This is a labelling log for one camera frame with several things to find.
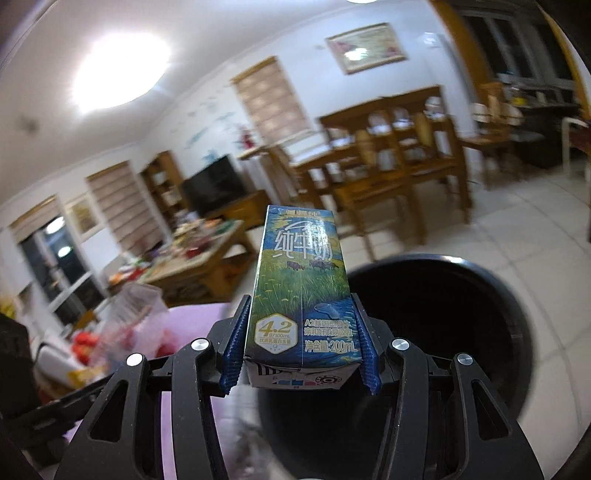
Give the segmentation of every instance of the wooden tv cabinet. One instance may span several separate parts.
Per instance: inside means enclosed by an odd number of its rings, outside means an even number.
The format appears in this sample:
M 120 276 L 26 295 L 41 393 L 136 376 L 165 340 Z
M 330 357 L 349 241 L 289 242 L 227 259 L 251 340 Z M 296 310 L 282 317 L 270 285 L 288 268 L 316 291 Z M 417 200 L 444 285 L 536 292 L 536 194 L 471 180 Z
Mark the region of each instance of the wooden tv cabinet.
M 215 210 L 207 215 L 208 219 L 224 218 L 226 220 L 242 220 L 246 230 L 265 224 L 267 206 L 271 204 L 265 190 L 257 190 L 240 200 Z

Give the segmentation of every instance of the window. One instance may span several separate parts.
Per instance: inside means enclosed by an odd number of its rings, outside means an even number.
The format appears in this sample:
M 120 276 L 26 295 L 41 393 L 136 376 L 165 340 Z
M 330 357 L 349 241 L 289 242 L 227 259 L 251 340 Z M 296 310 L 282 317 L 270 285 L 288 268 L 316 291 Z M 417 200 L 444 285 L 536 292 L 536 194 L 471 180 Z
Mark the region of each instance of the window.
M 276 57 L 241 73 L 233 84 L 246 111 L 265 142 L 272 144 L 310 130 Z
M 558 40 L 556 40 L 554 32 L 552 32 L 550 26 L 548 24 L 538 24 L 535 25 L 535 29 L 548 50 L 556 76 L 559 79 L 572 80 L 573 74 L 570 71 L 569 64 L 566 61 L 566 58 L 564 58 L 562 48 L 560 48 Z
M 515 74 L 520 77 L 532 78 L 534 75 L 531 73 L 530 63 L 525 54 L 525 48 L 517 38 L 517 34 L 514 30 L 515 25 L 508 20 L 502 20 L 500 18 L 495 18 L 493 21 L 499 28 L 502 38 L 505 41 L 507 55 L 513 59 L 513 63 L 515 64 Z
M 519 37 L 514 21 L 494 14 L 465 14 L 472 32 L 488 60 L 493 73 L 535 78 L 527 46 Z
M 127 162 L 87 177 L 109 227 L 123 250 L 141 255 L 164 239 Z
M 472 31 L 478 39 L 492 71 L 495 73 L 507 73 L 509 68 L 485 19 L 481 17 L 466 17 L 466 20 L 472 27 Z
M 80 259 L 55 197 L 31 209 L 11 227 L 50 310 L 64 325 L 75 323 L 101 304 L 105 296 Z
M 547 23 L 520 14 L 460 13 L 496 77 L 506 83 L 557 87 L 565 101 L 572 97 L 569 65 Z

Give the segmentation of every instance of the ceiling light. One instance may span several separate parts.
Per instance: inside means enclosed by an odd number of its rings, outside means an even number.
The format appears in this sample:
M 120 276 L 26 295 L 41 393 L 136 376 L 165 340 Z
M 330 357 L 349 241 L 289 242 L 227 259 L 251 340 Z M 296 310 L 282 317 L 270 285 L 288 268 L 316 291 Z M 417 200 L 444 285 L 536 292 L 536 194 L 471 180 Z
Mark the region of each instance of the ceiling light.
M 85 111 L 130 102 L 150 91 L 168 66 L 166 44 L 150 34 L 112 34 L 92 48 L 74 80 Z

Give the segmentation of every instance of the cow illustration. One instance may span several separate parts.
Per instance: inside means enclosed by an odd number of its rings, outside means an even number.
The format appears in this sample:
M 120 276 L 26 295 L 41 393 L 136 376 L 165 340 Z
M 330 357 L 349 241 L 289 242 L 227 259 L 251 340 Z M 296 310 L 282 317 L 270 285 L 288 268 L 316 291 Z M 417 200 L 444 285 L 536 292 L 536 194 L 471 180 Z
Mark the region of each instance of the cow illustration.
M 300 265 L 298 262 L 287 262 L 287 268 L 298 271 L 304 270 L 305 267 L 303 265 Z
M 334 270 L 335 268 L 339 268 L 338 265 L 335 265 L 332 262 L 325 262 L 323 260 L 310 260 L 310 266 L 312 269 L 319 268 L 322 271 L 326 270 L 327 268 Z

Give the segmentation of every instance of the blue gripper pad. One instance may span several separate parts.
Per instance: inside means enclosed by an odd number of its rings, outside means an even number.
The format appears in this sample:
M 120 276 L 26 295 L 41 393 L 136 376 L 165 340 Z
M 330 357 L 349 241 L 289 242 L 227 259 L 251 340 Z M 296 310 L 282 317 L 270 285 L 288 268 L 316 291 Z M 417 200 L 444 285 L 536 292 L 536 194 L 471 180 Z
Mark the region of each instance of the blue gripper pad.
M 357 307 L 355 307 L 355 319 L 357 321 L 357 331 L 359 332 L 359 343 L 363 357 L 363 363 L 359 366 L 359 373 L 361 373 L 363 384 L 369 388 L 372 395 L 377 395 L 382 388 L 382 380 L 379 377 L 378 353 L 375 351 L 368 329 Z
M 242 362 L 244 360 L 244 344 L 246 342 L 246 329 L 248 328 L 248 315 L 251 310 L 251 298 L 244 304 L 240 312 L 234 331 L 230 336 L 230 341 L 223 354 L 222 376 L 220 378 L 220 388 L 228 395 L 230 389 L 238 383 Z

